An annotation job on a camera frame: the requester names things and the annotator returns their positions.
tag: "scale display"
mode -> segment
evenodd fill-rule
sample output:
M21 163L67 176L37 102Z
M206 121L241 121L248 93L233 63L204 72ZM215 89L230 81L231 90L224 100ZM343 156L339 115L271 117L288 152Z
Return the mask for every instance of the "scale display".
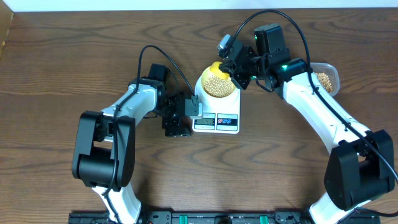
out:
M195 124L214 125L214 119L211 118L196 119L195 121Z

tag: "bowl of beans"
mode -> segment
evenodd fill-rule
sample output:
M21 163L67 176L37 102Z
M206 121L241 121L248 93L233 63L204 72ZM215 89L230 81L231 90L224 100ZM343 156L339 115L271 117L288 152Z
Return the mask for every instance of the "bowl of beans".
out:
M313 72L317 75L323 88L331 95L335 96L340 89L340 81L336 68L328 63L311 63Z
M207 94L217 98L229 96L235 91L235 85L231 79L222 79L209 73L207 77L202 77L201 84Z

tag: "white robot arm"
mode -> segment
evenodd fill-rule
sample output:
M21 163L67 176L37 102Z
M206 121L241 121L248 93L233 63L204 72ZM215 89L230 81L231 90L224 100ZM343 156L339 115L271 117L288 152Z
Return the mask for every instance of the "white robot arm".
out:
M141 212L141 203L130 183L138 122L153 111L162 117L166 136L190 136L191 132L182 119L201 116L197 97L183 93L166 94L165 83L169 74L170 70L164 65L152 64L149 76L139 80L139 87L137 80L132 81L127 92L110 107L101 112L86 111L80 117L72 174L103 199L109 218L114 222L136 223ZM117 108L115 125L113 116ZM118 129L117 147L113 136L115 126ZM113 142L112 150L96 147L93 141Z
M369 131L369 129L363 124L358 123L326 92L315 74L312 74L312 76L315 86L319 87L318 91L327 100L329 105L349 121L352 127L363 134L363 136L366 136L365 131ZM338 143L340 141L352 142L358 139L355 134L346 130L341 121L314 94L306 72L292 77L291 81L285 83L283 94L286 102L296 108L311 124L312 128L322 139L329 154L334 147L339 146ZM337 223L349 213L351 213L351 210L344 211L336 207L327 193L310 207L310 214L315 223Z

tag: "green connector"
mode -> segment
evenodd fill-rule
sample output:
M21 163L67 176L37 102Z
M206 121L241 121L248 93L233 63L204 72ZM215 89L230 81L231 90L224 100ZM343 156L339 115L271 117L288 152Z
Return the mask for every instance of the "green connector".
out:
M267 216L260 216L260 224L268 224L268 217Z
M180 215L180 224L188 224L188 216L187 215Z

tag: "table surface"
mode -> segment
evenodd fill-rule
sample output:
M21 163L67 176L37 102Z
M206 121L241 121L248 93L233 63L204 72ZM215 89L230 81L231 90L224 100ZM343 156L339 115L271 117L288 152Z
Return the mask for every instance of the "table surface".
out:
M283 11L302 28L312 61L337 68L336 101L373 131L385 129L397 147L398 9ZM220 39L254 12L17 13L0 60L1 223L65 223L72 211L104 210L71 173L82 112L108 107L126 91L146 44L166 51L194 85L220 60ZM273 22L283 27L292 56L303 57L294 27L275 14L255 18L239 39L254 45L252 30ZM143 75L151 63L172 68L150 49ZM242 93L241 115L237 135L166 138L160 118L139 123L132 178L137 197L153 206L206 211L316 202L325 191L328 153L302 115L255 83ZM368 207L396 211L398 190Z

